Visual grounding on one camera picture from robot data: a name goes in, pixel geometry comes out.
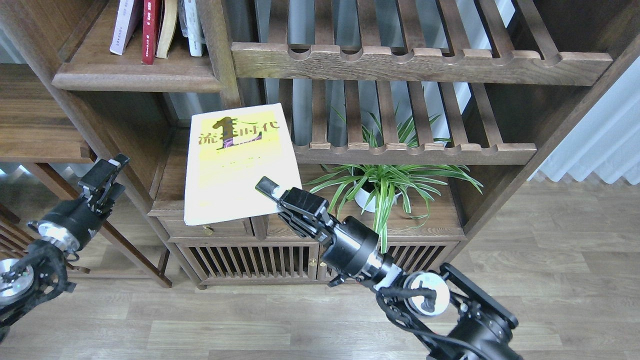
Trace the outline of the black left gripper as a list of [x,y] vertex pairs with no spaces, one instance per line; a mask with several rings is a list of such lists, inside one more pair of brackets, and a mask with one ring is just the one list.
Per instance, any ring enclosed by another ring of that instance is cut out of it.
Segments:
[[[78,182],[82,196],[58,203],[41,220],[28,221],[27,227],[63,252],[83,250],[125,192],[126,187],[115,182],[115,178],[130,161],[123,153],[108,161],[99,159]],[[105,202],[90,205],[89,201]]]

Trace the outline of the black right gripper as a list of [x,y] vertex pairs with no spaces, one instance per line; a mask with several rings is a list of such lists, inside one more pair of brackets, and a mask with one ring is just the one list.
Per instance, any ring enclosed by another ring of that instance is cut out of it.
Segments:
[[329,287],[351,278],[376,293],[397,285],[406,274],[389,254],[378,251],[375,231],[352,216],[340,222],[329,214],[327,199],[299,187],[285,190],[268,177],[262,177],[254,189],[276,203],[278,217],[299,237],[323,246],[320,260],[336,273]]

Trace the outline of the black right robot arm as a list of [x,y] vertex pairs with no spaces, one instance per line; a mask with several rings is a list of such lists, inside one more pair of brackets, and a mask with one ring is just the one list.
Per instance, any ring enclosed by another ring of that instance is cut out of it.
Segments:
[[510,346],[517,317],[452,264],[409,272],[378,251],[378,234],[358,219],[338,220],[329,203],[299,187],[284,189],[262,177],[256,190],[274,201],[298,236],[321,244],[334,271],[329,287],[355,280],[375,295],[386,318],[414,335],[428,360],[520,360]]

